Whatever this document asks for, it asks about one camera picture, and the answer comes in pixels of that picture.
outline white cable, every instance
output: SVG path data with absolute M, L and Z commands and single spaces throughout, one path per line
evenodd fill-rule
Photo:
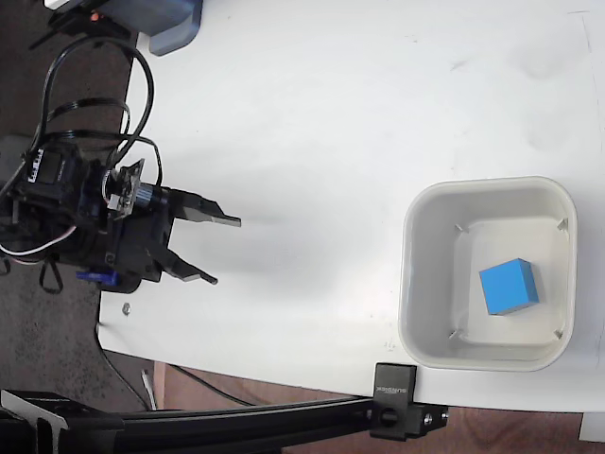
M 15 263 L 18 263 L 19 265 L 27 265 L 29 267 L 33 267 L 34 265 L 38 265 L 38 264 L 42 263 L 42 260 L 36 260 L 35 262 L 25 262 L 25 260 L 19 260 L 18 258 L 15 258 L 15 257 L 11 257 L 10 260 L 12 260 Z
M 103 200 L 107 204 L 110 203 L 110 199 L 109 199 L 109 197 L 107 197 L 107 181 L 110 179 L 111 174 L 112 174 L 111 170 L 108 170 L 107 172 L 105 172 L 105 175 L 103 175 L 103 180 L 101 181 L 101 195 L 103 196 Z
M 14 255 L 17 257 L 23 257 L 24 255 L 32 255 L 33 253 L 39 253 L 41 251 L 43 251 L 44 249 L 48 249 L 51 246 L 62 242 L 65 238 L 67 238 L 69 235 L 71 235 L 73 232 L 75 232 L 77 229 L 77 227 L 75 225 L 72 225 L 69 229 L 67 229 L 67 232 L 65 232 L 63 235 L 53 239 L 52 241 L 48 241 L 46 244 L 43 244 L 42 246 L 35 248 L 35 249 L 31 249 L 29 251 L 9 251 L 7 248 L 5 248 L 4 246 L 2 246 L 0 244 L 0 251 L 2 251 L 3 253 L 6 253 L 8 255 Z

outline square container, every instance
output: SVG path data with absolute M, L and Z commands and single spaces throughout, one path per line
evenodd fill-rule
M 578 219 L 569 194 L 543 177 L 440 183 L 406 215 L 399 332 L 420 364 L 536 371 L 571 339 Z M 488 313 L 479 272 L 523 257 L 540 303 Z

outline black metal bracket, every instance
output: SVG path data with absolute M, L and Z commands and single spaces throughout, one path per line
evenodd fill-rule
M 50 30 L 29 46 L 33 50 L 62 33 L 68 36 L 84 34 L 89 37 L 111 36 L 121 40 L 130 39 L 130 31 L 113 20 L 102 15 L 94 15 L 96 7 L 107 0 L 88 2 L 65 12 L 54 12 L 48 21 Z
M 404 442 L 447 425 L 448 408 L 414 402 L 415 386 L 416 366 L 376 364 L 372 437 Z
M 442 428 L 448 419 L 447 407 L 413 402 L 415 377 L 415 366 L 378 364 L 374 398 L 128 414 L 105 413 L 54 393 L 2 391 L 2 406 L 33 430 L 20 426 L 8 434 L 0 418 L 0 451 L 21 454 L 35 445 L 38 453 L 53 454 L 246 454 L 364 430 L 404 441 Z M 3 449 L 7 440 L 21 450 Z

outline wire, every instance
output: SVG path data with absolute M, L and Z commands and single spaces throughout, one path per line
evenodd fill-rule
M 95 130 L 68 130 L 68 131 L 57 131 L 57 132 L 49 132 L 46 137 L 49 140 L 70 140 L 70 139 L 97 139 L 97 140 L 120 140 L 125 141 L 132 137 L 132 134 L 123 134 L 118 132 L 108 132 L 108 131 L 95 131 Z M 164 171 L 162 168 L 162 156 L 160 155 L 160 149 L 151 139 L 147 139 L 146 137 L 137 137 L 135 139 L 136 142 L 143 142 L 144 144 L 150 145 L 153 147 L 153 152 L 155 153 L 155 160 L 158 165 L 158 178 L 156 180 L 156 185 L 162 185 L 162 180 L 164 178 Z
M 4 200 L 10 189 L 14 186 L 17 179 L 23 174 L 24 170 L 26 169 L 26 164 L 31 159 L 33 154 L 38 150 L 41 145 L 43 145 L 44 138 L 46 137 L 46 128 L 49 122 L 48 116 L 50 96 L 52 94 L 53 84 L 55 82 L 55 78 L 57 77 L 57 72 L 59 68 L 61 68 L 61 66 L 69 55 L 71 55 L 76 50 L 81 49 L 84 45 L 102 43 L 115 45 L 116 47 L 121 48 L 124 53 L 130 54 L 135 60 L 137 60 L 141 64 L 141 67 L 143 68 L 143 72 L 145 73 L 145 77 L 147 79 L 147 102 L 143 110 L 141 120 L 139 121 L 137 127 L 134 129 L 133 133 L 128 134 L 129 138 L 126 139 L 126 144 L 124 144 L 124 147 L 122 147 L 120 150 L 116 148 L 110 153 L 110 156 L 108 158 L 109 168 L 115 167 L 124 158 L 124 156 L 126 156 L 130 148 L 132 148 L 132 145 L 134 145 L 134 143 L 140 137 L 141 132 L 145 127 L 145 124 L 149 120 L 149 115 L 151 114 L 151 107 L 153 106 L 153 98 L 155 95 L 153 76 L 151 75 L 151 69 L 149 68 L 149 64 L 147 63 L 141 52 L 139 52 L 135 47 L 117 38 L 108 36 L 96 36 L 92 38 L 83 38 L 81 40 L 78 40 L 68 45 L 61 51 L 57 58 L 53 60 L 52 64 L 50 65 L 50 68 L 48 69 L 48 72 L 46 73 L 46 79 L 44 81 L 43 86 L 40 122 L 38 123 L 38 127 L 36 128 L 36 132 L 34 133 L 29 148 L 24 152 L 23 162 L 15 170 L 12 176 L 7 180 L 2 189 L 0 189 L 0 202 Z
M 206 380 L 204 380 L 203 378 L 198 377 L 195 374 L 192 374 L 191 372 L 187 371 L 186 369 L 183 369 L 181 366 L 177 366 L 175 364 L 168 364 L 170 367 L 172 367 L 175 371 L 180 372 L 183 375 L 187 375 L 189 378 L 191 378 L 192 380 L 197 381 L 201 386 L 205 386 L 206 388 L 208 388 L 210 391 L 213 391 L 214 393 L 217 393 L 218 395 L 231 400 L 232 402 L 235 402 L 237 404 L 243 405 L 245 407 L 254 407 L 254 404 L 251 404 L 250 402 L 240 399 L 239 397 L 235 397 L 234 395 L 231 395 L 229 393 L 225 393 L 224 391 L 220 390 L 219 388 L 211 385 L 210 383 L 208 383 Z
M 58 108 L 50 111 L 47 117 L 48 123 L 53 121 L 55 118 L 61 115 L 68 114 L 77 109 L 84 109 L 88 107 L 118 107 L 126 114 L 126 124 L 124 127 L 124 133 L 128 133 L 130 128 L 130 107 L 124 102 L 114 97 L 85 97 L 77 101 L 66 102 L 61 104 Z
M 110 204 L 110 199 L 109 199 L 109 197 L 107 197 L 107 182 L 110 180 L 111 176 L 112 176 L 112 171 L 107 170 L 105 172 L 105 175 L 103 175 L 103 180 L 101 180 L 101 197 L 103 198 L 105 203 L 107 203 L 108 205 Z
M 75 225 L 72 225 L 69 229 L 67 229 L 67 231 L 61 235 L 56 237 L 55 239 L 48 241 L 46 244 L 43 244 L 42 246 L 39 246 L 38 248 L 35 249 L 31 249 L 29 251 L 10 251 L 7 248 L 5 248 L 4 246 L 2 246 L 0 244 L 0 251 L 2 251 L 3 253 L 7 254 L 7 255 L 14 255 L 16 257 L 23 257 L 24 255 L 32 255 L 33 253 L 40 253 L 45 249 L 50 248 L 51 246 L 62 242 L 65 238 L 67 238 L 69 235 L 71 235 L 73 232 L 75 232 L 77 229 L 77 227 Z
M 18 258 L 15 258 L 15 257 L 11 257 L 10 260 L 12 260 L 15 263 L 18 263 L 19 265 L 27 265 L 29 267 L 33 267 L 34 265 L 39 265 L 43 262 L 42 260 L 36 260 L 35 262 L 28 262 L 26 260 L 19 260 Z
M 146 411 L 151 411 L 151 407 L 149 406 L 147 401 L 143 398 L 143 396 L 141 394 L 139 394 L 134 388 L 132 388 L 132 385 L 130 385 L 129 381 L 126 380 L 122 374 L 120 374 L 120 371 L 118 371 L 115 368 L 115 366 L 110 361 L 107 354 L 105 353 L 105 350 L 103 350 L 101 341 L 98 338 L 98 327 L 100 325 L 101 325 L 101 299 L 99 298 L 98 305 L 96 307 L 96 325 L 95 325 L 95 332 L 94 332 L 96 347 L 97 347 L 99 353 L 101 354 L 101 356 L 103 357 L 103 359 L 105 360 L 105 363 L 109 366 L 109 368 L 113 371 L 113 373 L 117 375 L 117 377 L 124 384 L 124 386 L 126 386 L 126 388 L 136 397 L 136 399 L 139 401 L 139 403 L 143 406 L 143 408 Z

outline white plastic bin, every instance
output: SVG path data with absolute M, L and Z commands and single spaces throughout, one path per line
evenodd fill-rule
M 571 339 L 578 219 L 569 194 L 542 177 L 440 183 L 406 215 L 399 326 L 420 364 L 536 371 Z M 479 272 L 532 264 L 540 303 L 492 316 Z

